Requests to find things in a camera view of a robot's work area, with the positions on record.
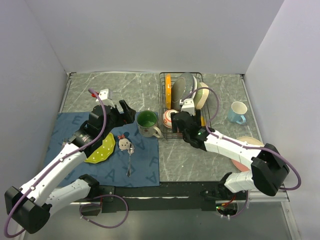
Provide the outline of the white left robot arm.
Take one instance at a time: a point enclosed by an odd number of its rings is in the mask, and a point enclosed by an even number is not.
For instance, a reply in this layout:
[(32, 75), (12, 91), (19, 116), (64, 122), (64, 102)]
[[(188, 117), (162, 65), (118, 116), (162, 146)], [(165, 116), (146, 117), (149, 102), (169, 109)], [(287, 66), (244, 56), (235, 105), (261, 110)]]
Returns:
[(96, 105), (61, 152), (41, 172), (21, 187), (11, 186), (5, 192), (8, 219), (34, 234), (48, 222), (54, 211), (80, 199), (94, 201), (98, 197), (100, 183), (89, 174), (81, 175), (57, 193), (54, 190), (105, 143), (112, 129), (134, 123), (136, 111), (125, 100), (119, 103), (123, 112), (109, 105)]

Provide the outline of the teal rim white plate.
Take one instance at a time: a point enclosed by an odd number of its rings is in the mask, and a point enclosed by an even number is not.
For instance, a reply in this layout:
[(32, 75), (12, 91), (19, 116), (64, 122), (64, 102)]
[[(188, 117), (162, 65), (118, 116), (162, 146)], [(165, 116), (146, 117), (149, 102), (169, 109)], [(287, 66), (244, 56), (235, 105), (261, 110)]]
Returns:
[(191, 98), (194, 99), (195, 95), (197, 94), (197, 91), (196, 89), (198, 88), (198, 85), (199, 85), (199, 81), (198, 79), (193, 75), (193, 93), (191, 95)]

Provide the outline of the orange polka dot plate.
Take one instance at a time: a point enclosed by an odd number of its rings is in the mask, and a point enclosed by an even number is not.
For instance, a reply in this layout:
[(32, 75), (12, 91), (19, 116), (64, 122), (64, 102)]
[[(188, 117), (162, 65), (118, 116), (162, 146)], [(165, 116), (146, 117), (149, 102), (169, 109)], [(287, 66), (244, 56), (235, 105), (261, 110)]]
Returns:
[(165, 76), (165, 107), (170, 110), (172, 103), (172, 85), (171, 85), (171, 74), (168, 73)]

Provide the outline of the red white patterned dish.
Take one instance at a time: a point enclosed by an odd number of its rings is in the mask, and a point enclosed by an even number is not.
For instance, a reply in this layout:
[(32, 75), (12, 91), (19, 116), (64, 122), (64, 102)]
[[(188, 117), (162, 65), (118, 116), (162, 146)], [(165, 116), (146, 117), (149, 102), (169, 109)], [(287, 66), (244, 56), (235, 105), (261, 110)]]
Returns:
[(178, 113), (178, 111), (174, 109), (168, 109), (163, 113), (163, 121), (162, 121), (163, 125), (169, 129), (172, 129), (172, 120), (171, 120), (172, 113), (176, 114)]

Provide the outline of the cream square cartoon dish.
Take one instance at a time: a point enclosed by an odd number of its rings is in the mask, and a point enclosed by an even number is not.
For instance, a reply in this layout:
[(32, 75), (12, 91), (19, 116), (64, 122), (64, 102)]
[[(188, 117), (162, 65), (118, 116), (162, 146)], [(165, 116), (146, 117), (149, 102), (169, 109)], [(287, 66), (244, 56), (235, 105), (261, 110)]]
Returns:
[(201, 98), (199, 99), (198, 104), (197, 104), (197, 108), (199, 110), (203, 108), (203, 106), (205, 105), (206, 100), (207, 100), (207, 98), (209, 97), (209, 94), (210, 94), (210, 90), (208, 89), (208, 86), (205, 83), (201, 82), (200, 86), (202, 87), (202, 89), (201, 89)]

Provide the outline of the light blue mug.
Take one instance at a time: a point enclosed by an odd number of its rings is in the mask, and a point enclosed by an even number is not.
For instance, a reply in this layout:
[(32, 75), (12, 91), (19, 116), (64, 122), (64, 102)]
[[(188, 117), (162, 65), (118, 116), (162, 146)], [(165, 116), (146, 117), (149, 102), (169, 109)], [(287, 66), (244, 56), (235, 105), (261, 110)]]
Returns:
[(243, 102), (235, 101), (231, 104), (231, 107), (227, 114), (227, 119), (231, 123), (243, 125), (247, 121), (245, 117), (247, 111), (248, 108)]

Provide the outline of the green square panda dish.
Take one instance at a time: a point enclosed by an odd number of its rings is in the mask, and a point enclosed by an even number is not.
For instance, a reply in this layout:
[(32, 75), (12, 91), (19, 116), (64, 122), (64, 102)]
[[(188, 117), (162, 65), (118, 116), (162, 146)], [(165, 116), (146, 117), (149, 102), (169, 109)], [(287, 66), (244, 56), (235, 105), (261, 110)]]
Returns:
[(195, 106), (195, 108), (196, 108), (197, 110), (199, 110), (197, 105), (198, 105), (198, 102), (199, 102), (201, 96), (202, 96), (202, 91), (201, 91), (201, 89), (200, 89), (200, 90), (198, 90), (198, 91), (196, 92), (196, 95), (195, 95), (195, 97), (194, 97), (194, 99), (193, 99), (193, 101), (194, 101), (194, 106)]

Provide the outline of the orange bowl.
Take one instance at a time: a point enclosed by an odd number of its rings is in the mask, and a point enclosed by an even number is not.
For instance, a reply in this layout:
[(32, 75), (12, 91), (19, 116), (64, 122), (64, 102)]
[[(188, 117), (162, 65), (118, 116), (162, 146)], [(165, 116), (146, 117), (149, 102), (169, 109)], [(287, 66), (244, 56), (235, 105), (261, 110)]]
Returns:
[(205, 127), (206, 126), (206, 121), (205, 121), (203, 116), (200, 117), (200, 121), (201, 121), (201, 126)]

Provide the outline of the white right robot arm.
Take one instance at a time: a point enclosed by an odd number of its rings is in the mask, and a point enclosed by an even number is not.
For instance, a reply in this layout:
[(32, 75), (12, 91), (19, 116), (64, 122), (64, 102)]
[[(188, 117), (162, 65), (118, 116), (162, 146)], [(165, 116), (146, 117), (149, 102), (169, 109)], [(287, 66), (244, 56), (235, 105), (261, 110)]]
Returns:
[(172, 130), (182, 134), (185, 142), (196, 149), (217, 153), (246, 166), (247, 171), (227, 173), (220, 181), (219, 195), (230, 199), (241, 191), (259, 190), (275, 196), (290, 170), (272, 144), (263, 147), (223, 135), (196, 122), (186, 111), (171, 114)]

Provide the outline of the blue floral plate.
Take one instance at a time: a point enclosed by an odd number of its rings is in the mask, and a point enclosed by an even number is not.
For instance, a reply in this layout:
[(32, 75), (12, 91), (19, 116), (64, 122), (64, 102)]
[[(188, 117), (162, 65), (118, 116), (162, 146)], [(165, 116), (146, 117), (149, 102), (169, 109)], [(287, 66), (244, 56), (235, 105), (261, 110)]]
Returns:
[(181, 110), (180, 100), (185, 99), (194, 87), (194, 78), (190, 72), (182, 73), (171, 88), (171, 109)]

